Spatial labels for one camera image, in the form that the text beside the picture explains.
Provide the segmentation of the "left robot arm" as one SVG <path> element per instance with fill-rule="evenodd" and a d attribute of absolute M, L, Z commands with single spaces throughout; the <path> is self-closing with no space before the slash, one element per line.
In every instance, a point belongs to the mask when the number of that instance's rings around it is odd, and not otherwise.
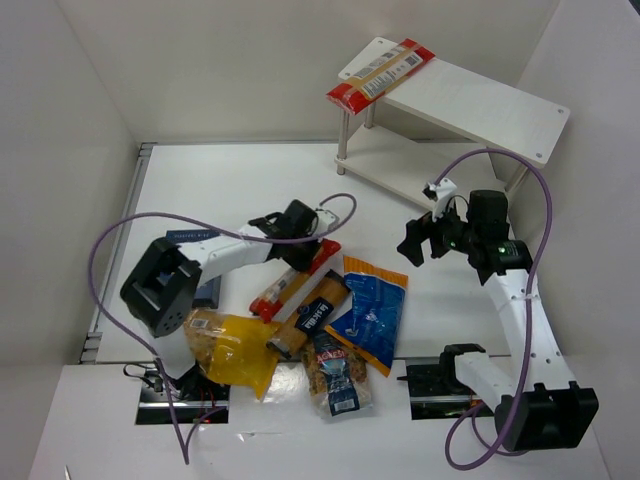
<path fill-rule="evenodd" d="M 252 219 L 229 236 L 182 244 L 165 237 L 154 240 L 125 280 L 120 297 L 146 327 L 153 356 L 171 384 L 180 388 L 195 375 L 197 361 L 183 324 L 201 285 L 273 259 L 305 271 L 320 249 L 318 236 L 338 223 L 333 212 L 293 200 L 284 211 Z"/>

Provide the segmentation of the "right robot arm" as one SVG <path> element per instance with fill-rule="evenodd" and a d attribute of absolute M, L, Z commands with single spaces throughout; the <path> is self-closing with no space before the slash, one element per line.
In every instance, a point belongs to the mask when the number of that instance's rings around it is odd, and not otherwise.
<path fill-rule="evenodd" d="M 450 252 L 466 256 L 498 313 L 518 373 L 504 373 L 478 344 L 450 344 L 439 358 L 444 382 L 480 398 L 509 454 L 577 447 L 599 402 L 592 388 L 578 384 L 560 353 L 529 248 L 509 236 L 506 195 L 474 190 L 460 216 L 455 188 L 430 184 L 424 193 L 434 208 L 407 223 L 398 252 L 415 266 L 424 262 L 424 243 L 434 259 Z"/>

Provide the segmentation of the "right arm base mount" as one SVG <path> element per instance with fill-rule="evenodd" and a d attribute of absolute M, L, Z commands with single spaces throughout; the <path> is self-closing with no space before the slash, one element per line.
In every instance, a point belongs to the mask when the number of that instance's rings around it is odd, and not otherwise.
<path fill-rule="evenodd" d="M 412 420 L 455 419 L 480 403 L 468 387 L 446 382 L 437 357 L 406 359 L 405 370 L 397 380 L 407 386 Z"/>

